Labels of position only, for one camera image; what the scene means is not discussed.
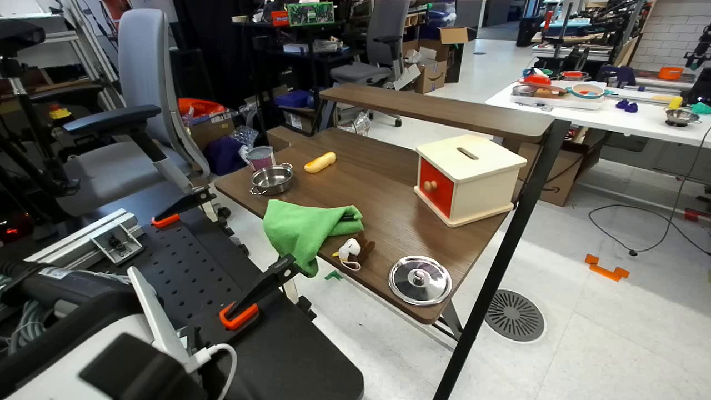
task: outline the black cable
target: black cable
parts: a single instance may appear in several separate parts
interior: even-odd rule
[[[700,145],[694,146],[690,167],[689,167],[689,171],[683,174],[683,177],[682,177],[682,183],[680,183],[680,188],[676,191],[676,200],[673,200],[673,207],[671,207],[668,215],[660,215],[660,213],[648,211],[648,208],[641,208],[641,207],[606,205],[606,207],[591,208],[591,211],[587,213],[587,217],[588,217],[604,236],[609,236],[609,237],[614,239],[619,247],[624,247],[624,249],[629,250],[629,255],[639,255],[639,254],[644,254],[644,250],[651,250],[651,249],[660,247],[660,245],[666,239],[671,226],[673,226],[676,230],[680,230],[680,236],[682,236],[686,241],[690,241],[698,250],[711,255],[708,249],[701,249],[700,245],[694,245],[694,241],[673,223],[673,215],[676,215],[676,208],[678,208],[678,205],[680,205],[683,184],[686,184],[686,180],[689,180],[689,175],[690,175],[690,171],[693,171],[693,167],[694,167],[694,163],[698,163],[698,158],[700,158],[700,154],[701,154],[701,149],[704,149],[704,141],[707,141],[707,138],[708,138],[708,131],[711,131],[711,128],[707,128],[704,138],[701,138]],[[600,211],[604,211],[604,208],[614,208],[614,207],[639,208],[639,211],[646,211],[646,213],[652,213],[652,215],[666,219],[666,226],[663,226],[661,237],[660,237],[657,241],[648,245],[648,247],[641,247],[641,249],[631,249],[631,247],[627,247],[619,237],[614,237],[613,233],[609,233],[606,228],[602,228],[602,226],[594,223],[594,217],[593,217],[594,213],[600,213]]]

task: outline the office chair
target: office chair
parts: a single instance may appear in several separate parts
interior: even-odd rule
[[[69,136],[128,128],[131,138],[115,138],[112,145],[66,160],[63,171],[80,180],[80,188],[57,197],[57,205],[70,215],[88,213],[161,177],[173,180],[185,194],[195,191],[192,183],[203,184],[208,177],[208,164],[177,113],[169,24],[161,10],[133,9],[121,16],[117,76],[126,109],[63,124]]]
[[[336,83],[390,87],[402,74],[400,49],[408,0],[372,0],[366,29],[366,63],[330,68]]]

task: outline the white wall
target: white wall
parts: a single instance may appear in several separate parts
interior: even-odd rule
[[[657,0],[631,67],[657,71],[661,65],[683,65],[701,29],[711,24],[711,0]]]

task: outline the white table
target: white table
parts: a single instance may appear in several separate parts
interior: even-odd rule
[[[663,121],[663,106],[648,105],[648,101],[638,101],[639,105],[638,113],[627,113],[614,109],[618,99],[602,99],[604,101],[602,109],[594,109],[594,111],[563,109],[563,106],[553,106],[553,109],[523,106],[510,99],[512,87],[515,85],[503,87],[502,91],[491,96],[486,105],[519,109],[529,113],[548,113],[558,120],[569,120],[572,124],[581,124],[591,128],[604,128],[604,131],[614,131],[624,136],[639,136],[639,138],[678,141],[689,146],[698,146],[707,128],[711,126],[711,115],[701,115],[698,121],[690,121],[689,126],[668,126]]]

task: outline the white cable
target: white cable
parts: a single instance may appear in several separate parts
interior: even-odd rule
[[[201,366],[201,364],[207,364],[217,350],[226,350],[228,357],[231,357],[231,364],[228,364],[228,370],[226,370],[226,377],[223,377],[223,386],[221,386],[221,390],[219,390],[219,395],[217,395],[217,400],[223,400],[223,397],[226,397],[226,390],[228,390],[228,386],[231,386],[231,381],[232,381],[232,377],[236,377],[236,370],[238,370],[238,359],[240,359],[240,357],[238,357],[238,350],[236,350],[231,344],[219,341],[219,344],[199,348],[199,350],[195,353],[195,363]]]

